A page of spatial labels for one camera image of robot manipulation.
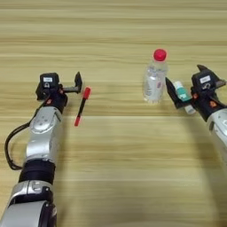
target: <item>wooden table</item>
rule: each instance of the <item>wooden table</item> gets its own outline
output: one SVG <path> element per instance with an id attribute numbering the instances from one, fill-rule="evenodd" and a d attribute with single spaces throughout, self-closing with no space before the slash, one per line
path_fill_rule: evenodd
<path id="1" fill-rule="evenodd" d="M 92 88 L 80 127 L 81 96 L 69 95 L 54 184 L 59 227 L 227 226 L 227 179 L 198 114 L 156 106 L 142 78 L 156 48 L 168 77 L 191 86 L 197 64 L 226 78 L 226 0 L 0 1 L 0 213 L 19 172 L 4 140 L 38 103 L 39 75 L 65 85 L 80 71 Z M 218 92 L 227 100 L 226 88 Z M 12 142 L 22 163 L 28 133 Z"/>

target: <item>black cable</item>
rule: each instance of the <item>black cable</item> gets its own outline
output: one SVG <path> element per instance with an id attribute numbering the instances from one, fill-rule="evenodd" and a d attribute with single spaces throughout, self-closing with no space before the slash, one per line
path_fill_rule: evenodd
<path id="1" fill-rule="evenodd" d="M 4 142 L 4 155 L 5 155 L 5 158 L 7 160 L 7 163 L 9 165 L 9 167 L 12 169 L 12 170 L 20 170 L 22 169 L 21 166 L 18 166 L 16 165 L 14 162 L 13 162 L 13 159 L 11 159 L 10 157 L 10 154 L 9 154 L 9 143 L 11 141 L 11 139 L 16 135 L 18 134 L 19 132 L 21 132 L 22 130 L 26 129 L 29 127 L 31 121 L 35 118 L 35 116 L 37 115 L 38 111 L 40 110 L 41 107 L 43 107 L 47 100 L 50 98 L 50 95 L 43 101 L 43 103 L 36 109 L 35 111 L 35 114 L 34 116 L 32 117 L 32 119 L 25 123 L 25 124 L 22 124 L 20 126 L 18 126 L 18 128 L 14 129 L 10 134 L 9 136 L 6 138 L 5 142 Z"/>

